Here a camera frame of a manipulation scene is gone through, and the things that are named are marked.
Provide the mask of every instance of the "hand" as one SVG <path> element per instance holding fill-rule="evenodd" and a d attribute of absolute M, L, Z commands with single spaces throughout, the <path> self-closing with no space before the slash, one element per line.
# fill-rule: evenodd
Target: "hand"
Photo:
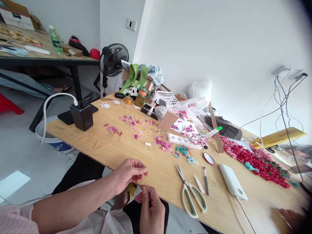
<path fill-rule="evenodd" d="M 285 217 L 285 221 L 289 223 L 292 229 L 297 229 L 303 220 L 303 216 L 292 210 L 280 209 L 280 212 Z"/>
<path fill-rule="evenodd" d="M 165 206 L 160 201 L 155 188 L 142 185 L 141 189 L 142 192 L 135 197 L 138 203 L 142 202 L 140 232 L 141 234 L 162 234 L 165 226 Z"/>
<path fill-rule="evenodd" d="M 124 191 L 132 181 L 136 183 L 143 179 L 143 174 L 148 175 L 146 166 L 138 159 L 126 159 L 109 176 L 115 184 L 115 195 Z"/>

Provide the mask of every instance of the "floor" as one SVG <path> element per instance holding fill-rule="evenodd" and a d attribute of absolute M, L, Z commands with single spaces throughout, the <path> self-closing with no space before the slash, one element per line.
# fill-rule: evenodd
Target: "floor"
<path fill-rule="evenodd" d="M 72 85 L 70 79 L 41 81 L 54 87 L 65 83 Z M 91 91 L 82 87 L 82 96 Z M 50 194 L 69 169 L 66 155 L 53 150 L 49 145 L 40 145 L 36 134 L 28 128 L 39 109 L 42 99 L 17 90 L 11 91 L 0 86 L 0 93 L 25 111 L 22 115 L 13 112 L 0 113 L 0 206 L 20 204 L 25 201 Z M 54 99 L 48 108 L 47 116 L 54 116 L 68 110 L 72 99 L 68 96 Z M 68 154 L 74 161 L 78 151 Z M 105 168 L 103 175 L 110 173 Z M 207 233 L 198 220 L 190 218 L 186 212 L 169 204 L 167 233 Z"/>

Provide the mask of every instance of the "white bucket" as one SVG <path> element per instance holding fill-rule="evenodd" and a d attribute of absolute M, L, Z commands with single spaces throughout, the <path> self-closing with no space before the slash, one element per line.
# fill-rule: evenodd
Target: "white bucket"
<path fill-rule="evenodd" d="M 56 120 L 56 119 L 58 119 L 58 117 L 55 115 L 55 116 L 47 118 L 46 122 L 48 123 L 48 122 L 51 122 L 51 121 Z M 45 121 L 43 120 L 36 127 L 36 136 L 40 141 L 42 141 L 42 139 L 43 139 L 42 136 L 43 136 L 44 130 L 45 130 Z M 54 136 L 52 136 L 49 133 L 46 133 L 44 142 L 48 143 L 55 150 L 61 151 L 63 153 L 69 153 L 69 152 L 75 150 L 75 148 L 66 144 L 64 141 L 61 141 L 60 139 L 55 138 Z"/>

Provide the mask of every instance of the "green bag strap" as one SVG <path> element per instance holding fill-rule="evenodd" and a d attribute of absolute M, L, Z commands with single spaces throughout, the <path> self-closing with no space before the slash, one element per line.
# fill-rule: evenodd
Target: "green bag strap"
<path fill-rule="evenodd" d="M 139 73 L 139 65 L 130 64 L 129 77 L 126 83 L 123 85 L 123 87 L 120 90 L 120 93 L 122 93 L 124 96 L 126 95 L 126 93 L 129 92 L 129 88 L 132 86 L 133 82 L 136 80 L 138 73 Z"/>
<path fill-rule="evenodd" d="M 141 87 L 144 87 L 146 81 L 147 81 L 147 75 L 149 73 L 149 68 L 146 66 L 142 66 L 141 68 L 141 77 L 140 80 L 135 80 L 132 84 L 133 87 L 140 89 Z"/>

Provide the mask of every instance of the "red plastic chair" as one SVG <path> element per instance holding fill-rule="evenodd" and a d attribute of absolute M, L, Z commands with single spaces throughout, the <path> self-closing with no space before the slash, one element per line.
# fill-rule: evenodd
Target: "red plastic chair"
<path fill-rule="evenodd" d="M 0 93 L 0 112 L 3 111 L 14 111 L 18 115 L 23 114 L 24 111 L 18 108 L 13 102 L 7 99 Z"/>

